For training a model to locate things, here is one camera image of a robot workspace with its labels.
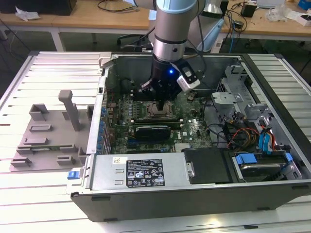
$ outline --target desk leg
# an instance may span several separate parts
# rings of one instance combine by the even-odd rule
[[[52,38],[53,38],[56,50],[58,52],[66,51],[64,43],[63,43],[62,39],[59,36],[59,31],[58,30],[51,31],[51,35],[52,35]]]
[[[0,30],[0,39],[1,40],[7,40],[8,39],[8,37],[5,34],[5,31]]]
[[[224,42],[226,34],[225,33],[220,33],[212,47],[212,49],[210,50],[210,53],[219,53],[220,48],[222,47],[222,44]]]

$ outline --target power supply label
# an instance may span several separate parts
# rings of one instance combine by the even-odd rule
[[[129,188],[165,186],[162,159],[127,160],[126,186]]]

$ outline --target metal slatted surface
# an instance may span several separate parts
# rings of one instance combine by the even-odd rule
[[[282,59],[256,54],[252,54],[250,57],[255,64],[259,65],[258,69],[311,141],[311,91],[309,86],[305,85],[303,79],[289,67],[286,67]],[[253,84],[252,87],[259,100],[265,103],[256,85]]]
[[[67,195],[67,172],[10,173],[10,159],[26,129],[28,112],[33,103],[45,103],[48,110],[64,110],[57,96],[59,90],[69,87],[73,91],[73,100],[78,104],[78,109],[86,109],[87,104],[93,103],[100,75],[97,69],[93,69],[93,63],[98,56],[99,53],[92,52],[40,53],[30,62],[27,72],[21,75],[18,84],[0,109],[0,232],[249,231],[244,225],[258,226],[258,233],[307,232],[311,229],[311,196],[295,199],[275,211],[94,223],[87,219]],[[269,56],[269,59],[274,61],[273,56]],[[79,69],[72,66],[72,60],[80,60],[74,66],[79,66],[81,70],[83,67],[86,67],[85,70],[92,70],[90,75],[76,72]],[[52,71],[53,74],[56,72],[55,63],[60,64],[67,72],[51,75]],[[33,72],[38,70],[37,66],[41,66],[38,68],[42,71],[40,74]],[[290,92],[290,89],[278,89],[277,93],[296,96],[300,93],[298,90]]]

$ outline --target motherboard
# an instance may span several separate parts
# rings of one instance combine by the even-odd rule
[[[181,93],[159,111],[156,102],[137,101],[132,94],[116,99],[107,91],[97,153],[165,153],[210,147],[212,142],[202,120],[205,99],[195,95]]]

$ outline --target blue latch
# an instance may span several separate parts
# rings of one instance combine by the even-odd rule
[[[80,174],[79,171],[70,171],[70,172],[68,172],[67,179],[68,180],[77,180],[80,178],[79,174]]]
[[[256,164],[257,159],[254,154],[239,154],[236,156],[238,164]]]
[[[292,158],[291,154],[286,153],[286,154],[285,154],[285,156],[286,156],[286,159],[287,159],[287,161],[288,161],[288,162],[290,162],[290,161],[292,161],[292,160],[293,160],[293,158]]]

